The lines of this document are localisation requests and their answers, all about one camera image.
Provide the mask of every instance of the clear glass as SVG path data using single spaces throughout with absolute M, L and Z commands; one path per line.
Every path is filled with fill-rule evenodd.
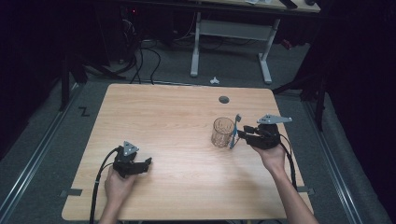
M 212 143 L 215 147 L 227 147 L 233 135 L 233 121 L 218 118 L 213 123 Z

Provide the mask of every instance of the white object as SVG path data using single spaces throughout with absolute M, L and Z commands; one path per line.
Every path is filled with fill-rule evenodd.
M 213 77 L 213 79 L 210 80 L 210 83 L 212 83 L 212 84 L 219 84 L 220 81 L 218 81 L 218 79 L 217 79 L 216 77 Z
M 292 118 L 284 118 L 276 115 L 266 114 L 264 117 L 257 120 L 260 124 L 276 124 L 276 123 L 286 123 L 293 121 Z
M 129 156 L 138 150 L 139 150 L 139 147 L 136 147 L 136 146 L 132 145 L 131 143 L 124 141 L 124 151 L 123 151 L 124 156 Z
M 255 5 L 259 0 L 246 0 L 245 2 Z

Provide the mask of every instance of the dark background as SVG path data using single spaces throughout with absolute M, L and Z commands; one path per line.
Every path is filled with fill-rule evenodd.
M 313 44 L 295 79 L 313 74 L 317 78 L 296 88 L 313 92 L 315 99 L 323 84 L 364 172 L 395 221 L 396 157 L 391 141 L 395 127 L 395 1 L 318 3 L 322 14 L 346 20 L 320 26 L 285 19 L 276 43 L 288 39 L 292 45 Z M 117 7 L 77 7 L 42 0 L 3 1 L 0 10 L 3 158 L 60 78 L 67 50 L 91 55 L 93 61 L 106 64 L 125 59 L 125 42 Z M 173 29 L 183 33 L 190 24 L 180 18 L 190 14 L 145 7 L 140 16 L 145 17 L 150 35 L 171 45 Z

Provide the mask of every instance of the right hand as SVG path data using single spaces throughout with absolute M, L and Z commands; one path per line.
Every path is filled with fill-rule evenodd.
M 277 172 L 285 172 L 286 152 L 280 144 L 265 150 L 258 147 L 252 148 L 259 153 L 262 158 L 262 164 L 272 175 Z
M 113 166 L 110 166 L 105 182 L 107 201 L 109 203 L 115 203 L 116 205 L 122 205 L 131 193 L 136 178 L 137 175 L 127 175 L 125 178 L 122 178 L 119 173 L 114 170 Z

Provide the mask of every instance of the hand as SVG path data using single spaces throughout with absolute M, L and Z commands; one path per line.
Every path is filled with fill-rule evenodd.
M 113 166 L 108 168 L 108 175 L 105 182 L 107 203 L 100 218 L 100 224 L 114 224 L 117 222 L 121 206 L 131 193 L 132 185 L 136 178 L 137 175 L 130 175 L 122 178 L 120 174 L 113 169 Z
M 276 147 L 262 150 L 252 147 L 262 158 L 262 164 L 273 175 L 278 172 L 285 172 L 285 149 L 278 144 Z
M 110 166 L 105 182 L 107 203 L 119 203 L 119 206 L 121 206 L 131 193 L 136 178 L 137 175 L 129 175 L 122 178 L 120 174 L 113 169 L 113 166 Z

